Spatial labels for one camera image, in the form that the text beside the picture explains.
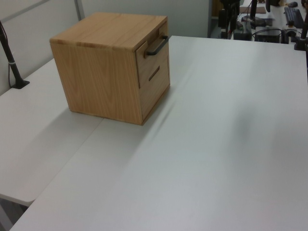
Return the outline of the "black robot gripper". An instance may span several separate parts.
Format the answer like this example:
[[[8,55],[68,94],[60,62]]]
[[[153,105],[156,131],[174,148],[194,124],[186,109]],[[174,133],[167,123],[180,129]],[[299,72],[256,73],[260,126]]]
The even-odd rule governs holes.
[[[240,0],[220,0],[223,4],[223,9],[218,13],[218,27],[221,30],[221,38],[227,37],[227,14],[230,17],[230,30],[229,35],[236,29],[237,15],[240,13]]]

